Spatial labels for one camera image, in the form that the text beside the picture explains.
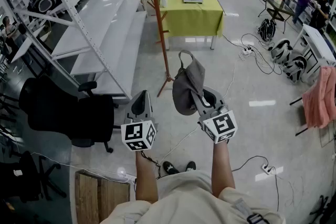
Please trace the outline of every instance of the black office chair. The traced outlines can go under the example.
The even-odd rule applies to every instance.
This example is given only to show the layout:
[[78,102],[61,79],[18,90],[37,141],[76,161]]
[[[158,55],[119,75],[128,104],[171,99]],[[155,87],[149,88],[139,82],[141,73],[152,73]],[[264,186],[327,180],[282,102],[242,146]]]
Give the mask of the black office chair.
[[74,146],[90,147],[103,142],[106,151],[114,126],[114,104],[109,95],[93,95],[95,81],[86,82],[78,88],[90,97],[77,97],[64,92],[51,79],[42,76],[29,78],[20,93],[19,107],[28,114],[29,127],[36,131],[52,131],[65,134]]
[[54,168],[60,169],[59,164],[53,164],[44,172],[42,159],[45,159],[45,157],[39,156],[40,172],[38,172],[33,158],[28,151],[23,154],[16,152],[11,152],[11,154],[19,156],[20,161],[18,163],[0,163],[1,198],[18,196],[22,202],[38,200],[39,195],[42,195],[41,184],[47,200],[51,200],[47,187],[50,187],[60,196],[67,197],[67,194],[49,178]]

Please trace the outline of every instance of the gray cap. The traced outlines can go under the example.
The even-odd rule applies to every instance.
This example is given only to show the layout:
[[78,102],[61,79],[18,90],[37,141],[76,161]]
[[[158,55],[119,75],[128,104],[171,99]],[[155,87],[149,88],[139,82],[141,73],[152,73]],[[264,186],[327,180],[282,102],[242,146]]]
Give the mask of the gray cap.
[[[187,68],[183,68],[181,53],[189,54],[193,61]],[[178,54],[181,67],[173,83],[173,100],[176,110],[182,115],[192,115],[197,109],[191,92],[203,95],[205,69],[188,50],[181,50]]]

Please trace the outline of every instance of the wooden crate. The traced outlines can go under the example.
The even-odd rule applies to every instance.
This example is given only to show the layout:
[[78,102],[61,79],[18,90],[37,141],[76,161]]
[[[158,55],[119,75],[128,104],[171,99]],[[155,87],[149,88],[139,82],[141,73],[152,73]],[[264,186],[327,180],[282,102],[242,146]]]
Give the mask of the wooden crate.
[[130,184],[108,181],[84,171],[75,173],[78,224],[99,224],[118,204],[130,200]]

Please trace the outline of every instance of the beige shirt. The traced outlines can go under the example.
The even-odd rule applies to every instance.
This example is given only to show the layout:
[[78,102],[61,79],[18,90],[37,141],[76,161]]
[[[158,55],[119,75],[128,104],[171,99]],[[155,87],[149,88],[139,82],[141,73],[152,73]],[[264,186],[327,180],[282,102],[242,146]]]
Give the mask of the beige shirt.
[[131,201],[118,205],[101,224],[243,224],[246,217],[233,204],[240,198],[253,213],[261,214],[271,224],[285,224],[278,213],[262,206],[253,198],[232,188],[225,188],[214,197],[198,171],[168,176],[178,187],[154,204]]

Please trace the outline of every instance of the pink cloth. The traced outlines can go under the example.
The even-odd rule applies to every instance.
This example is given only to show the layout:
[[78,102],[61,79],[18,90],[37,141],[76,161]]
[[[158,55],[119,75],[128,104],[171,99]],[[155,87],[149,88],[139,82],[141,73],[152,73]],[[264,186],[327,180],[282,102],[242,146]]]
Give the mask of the pink cloth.
[[302,95],[308,128],[324,128],[336,119],[335,83],[335,68],[321,67],[317,83]]

